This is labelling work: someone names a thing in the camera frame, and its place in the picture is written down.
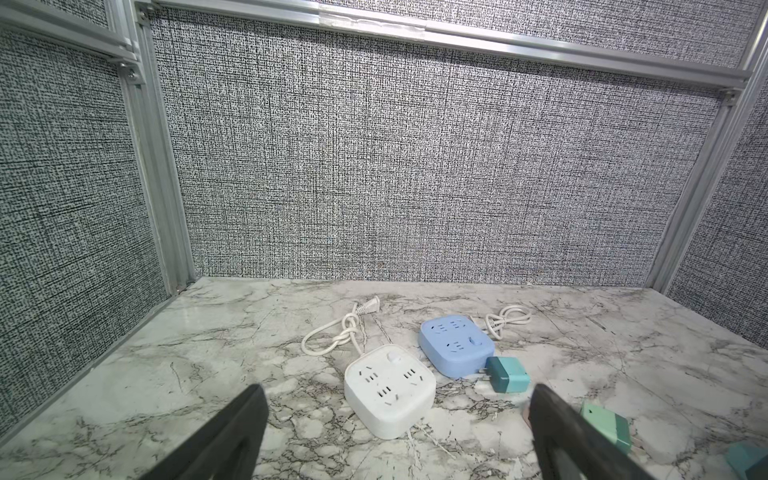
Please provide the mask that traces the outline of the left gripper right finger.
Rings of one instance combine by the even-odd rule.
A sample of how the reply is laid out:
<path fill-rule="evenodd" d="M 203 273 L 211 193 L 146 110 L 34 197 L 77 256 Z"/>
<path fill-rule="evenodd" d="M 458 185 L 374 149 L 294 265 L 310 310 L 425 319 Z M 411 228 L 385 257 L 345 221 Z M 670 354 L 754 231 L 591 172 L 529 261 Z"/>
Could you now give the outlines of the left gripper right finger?
<path fill-rule="evenodd" d="M 651 477 L 545 384 L 533 389 L 529 421 L 544 479 Z"/>

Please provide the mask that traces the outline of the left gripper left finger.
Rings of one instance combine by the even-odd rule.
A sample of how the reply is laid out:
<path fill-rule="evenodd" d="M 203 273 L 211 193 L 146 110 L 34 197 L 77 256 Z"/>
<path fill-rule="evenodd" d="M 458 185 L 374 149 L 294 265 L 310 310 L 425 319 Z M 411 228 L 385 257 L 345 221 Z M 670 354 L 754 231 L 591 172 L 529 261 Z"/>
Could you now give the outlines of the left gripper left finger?
<path fill-rule="evenodd" d="M 266 431 L 264 389 L 252 384 L 187 438 L 144 479 L 249 479 Z"/>

